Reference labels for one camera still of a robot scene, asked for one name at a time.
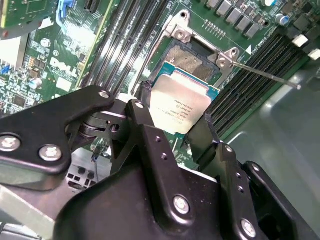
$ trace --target gray metal panel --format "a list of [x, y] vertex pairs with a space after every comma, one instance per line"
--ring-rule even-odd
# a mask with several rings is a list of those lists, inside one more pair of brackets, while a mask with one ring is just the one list
[[319, 64], [291, 80], [302, 89], [283, 86], [241, 125], [227, 143], [241, 163], [254, 161], [320, 236], [320, 79]]

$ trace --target electronic component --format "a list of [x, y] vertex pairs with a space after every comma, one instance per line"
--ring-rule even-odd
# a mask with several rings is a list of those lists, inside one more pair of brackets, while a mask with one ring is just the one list
[[26, 104], [26, 100], [19, 95], [15, 95], [13, 99], [13, 104], [19, 107], [24, 107]]
[[44, 69], [45, 66], [46, 66], [46, 63], [43, 61], [40, 61], [39, 68]]
[[253, 24], [249, 29], [248, 31], [246, 31], [246, 33], [244, 34], [246, 37], [248, 38], [253, 38], [256, 33], [259, 31], [259, 26], [257, 24]]
[[207, 83], [165, 62], [151, 91], [150, 113], [154, 125], [170, 134], [184, 135], [218, 93]]
[[32, 79], [36, 79], [36, 78], [38, 78], [38, 77], [40, 76], [40, 72], [39, 72], [38, 69], [32, 69], [32, 70], [30, 70], [30, 72], [29, 72], [29, 76], [30, 76], [30, 78], [32, 78]]
[[292, 10], [294, 9], [294, 6], [292, 4], [292, 2], [288, 1], [282, 8], [282, 12], [285, 14], [285, 15], [288, 15], [292, 12]]
[[306, 2], [306, 4], [303, 6], [302, 11], [306, 14], [309, 13], [312, 10], [312, 5], [310, 2]]
[[320, 58], [320, 49], [315, 49], [312, 52], [310, 52], [308, 54], [308, 56], [312, 59], [312, 60], [318, 60]]
[[34, 78], [32, 79], [29, 83], [28, 83], [28, 86], [33, 89], [33, 90], [36, 90], [38, 88], [40, 88], [42, 85], [42, 80], [41, 78], [37, 77], [37, 78]]
[[242, 6], [242, 4], [244, 4], [244, 2], [245, 2], [244, 0], [238, 0], [235, 6], [239, 9]]
[[209, 8], [215, 8], [218, 3], [220, 2], [220, 0], [209, 0], [206, 5], [209, 7]]
[[310, 31], [305, 35], [310, 41], [316, 40], [320, 36], [320, 26], [315, 25]]
[[44, 48], [49, 48], [51, 46], [51, 41], [48, 38], [43, 38], [41, 39], [40, 44]]
[[263, 6], [271, 7], [276, 4], [277, 0], [261, 0]]
[[0, 74], [7, 74], [10, 71], [10, 65], [0, 68]]
[[236, 21], [240, 18], [241, 12], [238, 9], [233, 9], [230, 15], [227, 17], [226, 21], [231, 24], [235, 24]]
[[247, 9], [244, 11], [244, 14], [249, 16], [253, 10], [254, 8], [252, 6], [248, 6]]
[[306, 38], [306, 36], [303, 34], [295, 37], [295, 39], [292, 41], [292, 43], [299, 48], [301, 48], [306, 42], [308, 42], [308, 38]]
[[34, 24], [35, 19], [38, 19], [35, 21], [37, 29], [39, 22], [41, 23], [45, 17], [54, 13], [55, 3], [55, 0], [23, 0], [18, 2], [3, 0], [0, 11], [1, 28], [8, 28], [8, 31], [16, 32], [20, 29], [28, 28], [29, 25]]
[[39, 60], [39, 59], [35, 59], [35, 60], [33, 61], [33, 66], [34, 66], [34, 67], [39, 67], [39, 65], [40, 65], [40, 60]]
[[275, 16], [275, 22], [280, 26], [285, 26], [289, 22], [289, 17], [279, 13]]
[[262, 19], [261, 14], [258, 14], [257, 16], [255, 16], [255, 18], [253, 19], [253, 21], [254, 21], [256, 24], [258, 24], [261, 19]]
[[235, 28], [243, 32], [249, 26], [249, 24], [250, 19], [244, 16]]
[[231, 2], [229, 2], [228, 0], [225, 0], [222, 2], [221, 6], [218, 8], [216, 13], [223, 17], [227, 14], [231, 6], [232, 6]]
[[58, 26], [60, 26], [64, 34], [67, 33], [67, 29], [64, 26], [62, 19], [67, 16], [67, 7], [72, 8], [75, 4], [75, 0], [59, 0], [58, 7], [55, 13], [55, 21]]
[[14, 69], [22, 67], [27, 47], [28, 35], [0, 40], [0, 60], [5, 61]]
[[80, 53], [79, 61], [83, 63], [85, 59], [86, 59], [86, 55], [84, 55], [83, 53]]
[[84, 9], [89, 10], [90, 13], [94, 14], [97, 11], [100, 2], [101, 0], [85, 0]]
[[310, 24], [310, 21], [303, 15], [301, 15], [294, 23], [293, 25], [301, 30], [301, 31], [304, 31], [307, 29], [307, 27], [309, 26]]

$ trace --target metal screw hole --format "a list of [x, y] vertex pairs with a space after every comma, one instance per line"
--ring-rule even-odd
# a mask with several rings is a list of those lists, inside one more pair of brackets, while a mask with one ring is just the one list
[[110, 131], [111, 131], [112, 133], [118, 132], [119, 129], [120, 129], [120, 126], [119, 126], [118, 124], [113, 124], [113, 125], [111, 125], [111, 127], [110, 127]]

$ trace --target capacitor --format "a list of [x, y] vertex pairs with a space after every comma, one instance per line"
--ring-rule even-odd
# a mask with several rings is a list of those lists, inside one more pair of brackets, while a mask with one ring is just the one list
[[271, 7], [276, 4], [277, 0], [261, 0], [263, 6]]
[[279, 13], [275, 16], [275, 22], [280, 26], [284, 26], [289, 22], [289, 17]]
[[28, 83], [29, 87], [33, 90], [36, 90], [38, 88], [41, 87], [42, 85], [42, 80], [41, 78], [37, 77], [37, 78], [33, 78], [29, 83]]
[[49, 48], [51, 46], [51, 41], [48, 38], [43, 38], [40, 41], [42, 47]]

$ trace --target white label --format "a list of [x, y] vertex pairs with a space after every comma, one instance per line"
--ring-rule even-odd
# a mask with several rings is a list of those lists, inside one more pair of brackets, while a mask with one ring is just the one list
[[66, 91], [66, 92], [70, 91], [71, 86], [72, 86], [72, 82], [69, 82], [62, 77], [59, 77], [58, 81], [56, 82], [56, 87], [58, 89], [62, 89], [64, 91]]

